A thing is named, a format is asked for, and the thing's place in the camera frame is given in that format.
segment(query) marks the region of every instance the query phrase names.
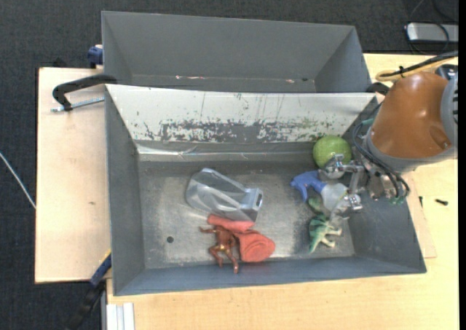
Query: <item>gray bin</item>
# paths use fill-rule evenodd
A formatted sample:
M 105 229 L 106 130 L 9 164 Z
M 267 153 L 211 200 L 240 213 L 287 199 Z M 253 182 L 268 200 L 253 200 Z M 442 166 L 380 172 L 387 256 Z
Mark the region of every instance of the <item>gray bin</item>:
M 425 272 L 407 205 L 364 195 L 336 247 L 307 253 L 312 212 L 289 183 L 375 104 L 354 28 L 104 12 L 103 46 L 122 84 L 105 97 L 116 295 Z M 264 192 L 254 229 L 276 249 L 237 275 L 184 198 L 206 167 Z

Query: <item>wooden table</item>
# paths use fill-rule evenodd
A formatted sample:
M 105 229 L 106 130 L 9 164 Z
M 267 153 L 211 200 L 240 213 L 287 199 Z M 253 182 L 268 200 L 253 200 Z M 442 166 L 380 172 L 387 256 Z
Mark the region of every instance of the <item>wooden table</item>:
M 371 75 L 426 59 L 365 58 Z M 110 246 L 103 104 L 50 112 L 58 105 L 51 94 L 55 85 L 98 72 L 39 72 L 37 283 L 88 280 Z M 93 98 L 102 90 L 72 93 L 70 99 Z M 412 173 L 416 187 L 409 205 L 425 274 L 140 296 L 113 296 L 109 279 L 106 298 L 112 304 L 134 303 L 137 330 L 458 329 L 457 166 L 457 160 L 447 160 Z

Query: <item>gray carpet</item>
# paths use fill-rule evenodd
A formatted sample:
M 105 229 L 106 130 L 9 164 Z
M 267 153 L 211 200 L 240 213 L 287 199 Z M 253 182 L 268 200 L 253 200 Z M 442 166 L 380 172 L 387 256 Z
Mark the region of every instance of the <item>gray carpet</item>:
M 426 0 L 0 0 L 0 150 L 32 195 L 36 180 L 36 80 L 39 66 L 61 58 L 88 67 L 100 43 L 100 11 L 292 20 L 354 25 L 364 52 L 410 52 L 403 25 L 438 21 Z M 458 16 L 458 0 L 438 0 Z M 62 329 L 85 283 L 34 285 L 35 214 L 0 162 L 0 329 Z M 94 312 L 83 329 L 99 328 Z

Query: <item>green ball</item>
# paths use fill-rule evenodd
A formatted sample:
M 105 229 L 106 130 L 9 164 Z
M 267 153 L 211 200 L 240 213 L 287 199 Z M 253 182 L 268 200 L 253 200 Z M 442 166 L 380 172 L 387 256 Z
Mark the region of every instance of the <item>green ball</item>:
M 351 160 L 350 144 L 337 135 L 319 138 L 312 150 L 312 157 L 319 168 L 324 168 L 335 154 L 343 154 L 343 164 L 348 164 Z

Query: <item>screw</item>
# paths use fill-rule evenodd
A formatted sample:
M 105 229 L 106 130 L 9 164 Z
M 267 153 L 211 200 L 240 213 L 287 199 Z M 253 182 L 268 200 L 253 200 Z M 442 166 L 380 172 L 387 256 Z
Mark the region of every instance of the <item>screw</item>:
M 435 201 L 436 201 L 437 203 L 442 204 L 442 205 L 448 205 L 448 204 L 449 204 L 446 200 L 436 199 Z

